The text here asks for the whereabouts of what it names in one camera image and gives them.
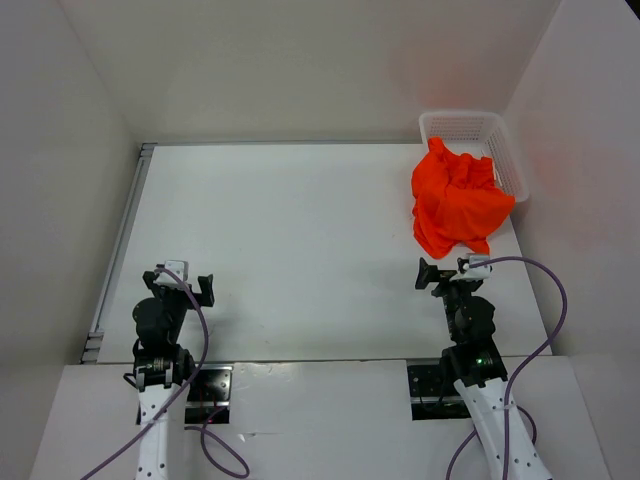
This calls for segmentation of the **orange mesh shorts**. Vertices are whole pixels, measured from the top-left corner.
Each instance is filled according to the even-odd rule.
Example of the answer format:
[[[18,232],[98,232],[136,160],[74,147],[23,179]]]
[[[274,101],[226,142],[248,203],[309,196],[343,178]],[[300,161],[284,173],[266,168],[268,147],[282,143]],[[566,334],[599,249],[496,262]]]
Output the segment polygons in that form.
[[[434,259],[458,244],[489,254],[488,237],[510,215],[515,197],[496,185],[491,158],[456,154],[439,137],[427,147],[411,177],[414,238]]]

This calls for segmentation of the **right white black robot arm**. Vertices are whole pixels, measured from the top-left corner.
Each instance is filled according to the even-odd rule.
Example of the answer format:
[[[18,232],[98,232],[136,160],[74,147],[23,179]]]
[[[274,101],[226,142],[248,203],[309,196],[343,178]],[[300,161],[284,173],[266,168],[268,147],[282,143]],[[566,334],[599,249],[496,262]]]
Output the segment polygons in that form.
[[[434,286],[431,295],[443,302],[453,342],[442,352],[439,382],[464,402],[493,479],[550,479],[532,439],[534,429],[525,426],[508,389],[508,372],[493,340],[495,307],[476,294],[491,269],[474,273],[471,265],[487,259],[472,254],[453,270],[419,260],[415,288]]]

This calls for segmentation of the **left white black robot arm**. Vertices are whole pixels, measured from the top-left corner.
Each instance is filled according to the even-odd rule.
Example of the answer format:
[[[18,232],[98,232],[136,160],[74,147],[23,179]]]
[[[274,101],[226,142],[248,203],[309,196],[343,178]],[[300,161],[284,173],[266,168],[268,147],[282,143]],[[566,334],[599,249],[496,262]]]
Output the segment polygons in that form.
[[[167,260],[143,274],[151,291],[132,311],[137,339],[134,380],[138,391],[140,445],[138,479],[184,479],[186,399],[200,385],[198,364],[178,337],[190,310],[214,304],[213,277],[197,278],[200,290],[188,283],[189,264]]]

